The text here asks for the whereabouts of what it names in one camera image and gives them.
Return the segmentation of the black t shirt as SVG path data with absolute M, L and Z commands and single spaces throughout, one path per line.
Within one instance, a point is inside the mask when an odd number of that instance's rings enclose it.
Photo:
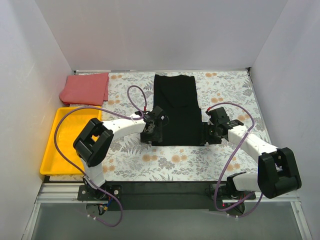
M 154 76 L 153 105 L 163 109 L 169 122 L 162 129 L 162 142 L 152 146 L 200 146 L 202 111 L 194 76 Z

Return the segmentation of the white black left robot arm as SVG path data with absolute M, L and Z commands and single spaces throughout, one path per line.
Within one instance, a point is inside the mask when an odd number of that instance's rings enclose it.
M 132 134 L 140 134 L 144 144 L 160 143 L 163 140 L 163 126 L 169 122 L 168 116 L 159 106 L 152 111 L 136 111 L 130 116 L 111 121 L 91 119 L 73 143 L 77 155 L 84 166 L 84 183 L 95 200 L 106 196 L 106 180 L 102 162 L 115 140 Z

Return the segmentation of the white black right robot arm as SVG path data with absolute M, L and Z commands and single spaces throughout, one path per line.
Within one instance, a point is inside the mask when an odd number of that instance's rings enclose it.
M 227 177 L 226 192 L 237 199 L 244 192 L 260 192 L 269 199 L 298 190 L 302 181 L 295 155 L 288 147 L 278 148 L 249 132 L 238 119 L 230 120 L 225 109 L 208 108 L 209 121 L 203 124 L 204 141 L 210 145 L 226 140 L 239 146 L 257 163 L 257 172 Z

